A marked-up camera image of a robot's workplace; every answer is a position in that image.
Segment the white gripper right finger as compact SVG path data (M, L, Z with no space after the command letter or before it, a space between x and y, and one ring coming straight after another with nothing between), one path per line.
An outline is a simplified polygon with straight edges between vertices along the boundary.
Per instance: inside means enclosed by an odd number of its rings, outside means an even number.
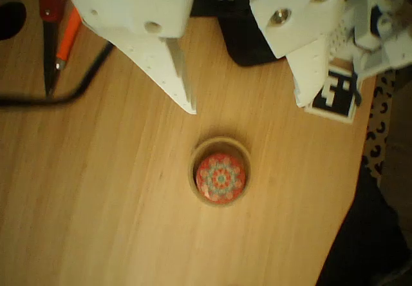
M329 36L337 28L344 0L249 0L258 28L277 58L294 76L299 107L309 105L328 76Z

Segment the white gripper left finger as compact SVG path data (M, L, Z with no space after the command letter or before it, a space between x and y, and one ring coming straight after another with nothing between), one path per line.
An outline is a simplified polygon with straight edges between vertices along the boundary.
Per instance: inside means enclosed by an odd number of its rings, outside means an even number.
M71 0L84 24L114 44L187 113L196 114L178 39L194 0Z

